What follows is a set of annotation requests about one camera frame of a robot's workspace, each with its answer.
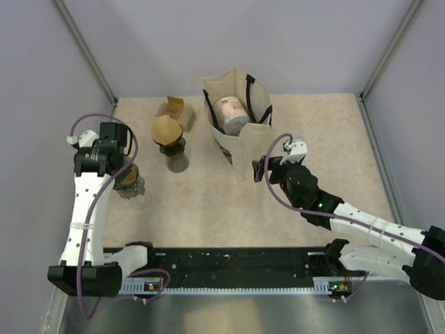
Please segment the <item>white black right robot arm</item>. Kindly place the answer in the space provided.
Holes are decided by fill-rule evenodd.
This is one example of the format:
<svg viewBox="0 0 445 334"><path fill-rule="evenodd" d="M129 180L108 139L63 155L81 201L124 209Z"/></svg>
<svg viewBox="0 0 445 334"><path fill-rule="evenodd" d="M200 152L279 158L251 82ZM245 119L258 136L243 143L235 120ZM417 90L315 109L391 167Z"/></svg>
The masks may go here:
<svg viewBox="0 0 445 334"><path fill-rule="evenodd" d="M281 157L252 162L255 182L279 185L288 202L308 223L357 237L366 246L348 240L333 241L326 249L324 265L332 275L344 271L368 271L409 283L417 292L444 300L444 230L409 228L378 218L318 187L317 178L301 163Z"/></svg>

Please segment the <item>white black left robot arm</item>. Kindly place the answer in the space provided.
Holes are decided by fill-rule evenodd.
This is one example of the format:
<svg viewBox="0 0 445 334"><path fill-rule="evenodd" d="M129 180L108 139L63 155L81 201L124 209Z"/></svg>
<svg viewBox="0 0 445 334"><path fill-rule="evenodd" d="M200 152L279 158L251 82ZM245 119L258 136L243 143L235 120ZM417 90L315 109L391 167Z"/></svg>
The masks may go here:
<svg viewBox="0 0 445 334"><path fill-rule="evenodd" d="M150 276L158 266L147 243L127 244L112 255L103 247L111 193L125 200L145 195L145 181L129 157L134 135L121 122L103 122L99 132L86 131L67 141L76 149L74 207L65 248L47 278L68 296L115 297L132 272Z"/></svg>

